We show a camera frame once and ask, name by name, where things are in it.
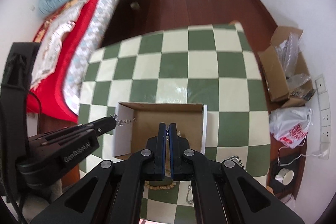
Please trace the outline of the green checkered tablecloth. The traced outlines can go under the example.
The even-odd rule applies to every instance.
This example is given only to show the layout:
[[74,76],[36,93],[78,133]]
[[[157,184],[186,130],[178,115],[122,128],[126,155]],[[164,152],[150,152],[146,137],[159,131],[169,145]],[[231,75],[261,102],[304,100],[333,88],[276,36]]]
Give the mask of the green checkered tablecloth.
[[265,185],[268,111],[241,24],[158,31],[97,50],[81,86],[79,122],[110,116],[119,102],[206,105],[206,156],[221,162],[236,155]]

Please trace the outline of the red floral bed quilt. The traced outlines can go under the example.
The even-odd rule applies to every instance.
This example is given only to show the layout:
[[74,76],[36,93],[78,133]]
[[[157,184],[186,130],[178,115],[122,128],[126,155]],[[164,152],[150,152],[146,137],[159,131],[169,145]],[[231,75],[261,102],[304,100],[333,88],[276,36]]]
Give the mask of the red floral bed quilt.
[[34,37],[40,45],[27,111],[76,122],[88,61],[101,45],[120,0],[70,0],[48,16]]

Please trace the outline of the white red plastic bag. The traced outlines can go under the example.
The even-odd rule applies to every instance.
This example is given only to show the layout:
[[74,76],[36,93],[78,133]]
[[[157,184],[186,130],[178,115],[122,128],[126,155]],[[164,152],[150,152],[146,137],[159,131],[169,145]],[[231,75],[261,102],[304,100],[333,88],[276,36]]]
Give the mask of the white red plastic bag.
[[306,106],[273,110],[269,115],[270,134],[284,146],[294,149],[306,138],[312,109]]

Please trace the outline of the small cup under bed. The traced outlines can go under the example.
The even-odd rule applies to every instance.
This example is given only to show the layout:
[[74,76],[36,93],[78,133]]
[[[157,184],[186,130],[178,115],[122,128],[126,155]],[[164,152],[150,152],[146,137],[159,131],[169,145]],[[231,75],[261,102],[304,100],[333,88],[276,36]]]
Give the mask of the small cup under bed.
[[134,9],[134,10],[139,10],[140,9],[140,6],[138,4],[138,2],[132,2],[130,4],[131,8]]

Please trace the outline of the clear plastic packaging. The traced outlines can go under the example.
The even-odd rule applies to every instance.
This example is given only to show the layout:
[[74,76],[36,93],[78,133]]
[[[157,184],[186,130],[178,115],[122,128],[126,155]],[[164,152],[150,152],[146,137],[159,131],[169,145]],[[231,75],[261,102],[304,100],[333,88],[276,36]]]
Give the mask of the clear plastic packaging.
[[299,36],[290,33],[288,39],[275,47],[278,59],[285,73],[289,90],[294,90],[307,83],[311,77],[306,73],[295,74],[299,54]]

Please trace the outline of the white wall power strip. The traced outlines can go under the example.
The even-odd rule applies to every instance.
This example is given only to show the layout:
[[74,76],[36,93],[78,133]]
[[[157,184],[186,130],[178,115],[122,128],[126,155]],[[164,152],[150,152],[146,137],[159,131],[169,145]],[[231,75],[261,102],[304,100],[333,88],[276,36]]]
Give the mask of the white wall power strip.
[[330,101],[325,79],[323,75],[318,76],[315,79],[315,86],[317,89],[317,98],[319,105],[319,117],[320,117],[320,159],[328,160],[331,145],[331,111]]

